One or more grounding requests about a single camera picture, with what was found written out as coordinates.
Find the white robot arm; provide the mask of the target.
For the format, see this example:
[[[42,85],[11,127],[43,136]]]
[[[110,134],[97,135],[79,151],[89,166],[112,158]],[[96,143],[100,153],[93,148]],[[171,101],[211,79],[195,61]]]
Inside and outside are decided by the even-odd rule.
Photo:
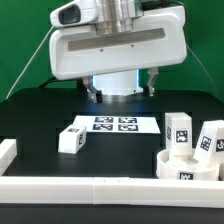
[[[73,0],[51,12],[50,21],[53,75],[81,79],[95,102],[152,95],[159,68],[187,56],[185,8],[167,0]]]

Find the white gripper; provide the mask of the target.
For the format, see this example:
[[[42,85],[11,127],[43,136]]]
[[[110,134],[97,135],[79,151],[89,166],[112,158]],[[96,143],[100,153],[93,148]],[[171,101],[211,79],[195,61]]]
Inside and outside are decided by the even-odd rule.
[[[93,75],[147,69],[144,93],[152,97],[162,66],[179,64],[187,55],[185,9],[171,6],[136,10],[133,4],[97,4],[91,24],[56,29],[49,41],[50,65],[59,80],[83,78],[94,103],[102,92]]]

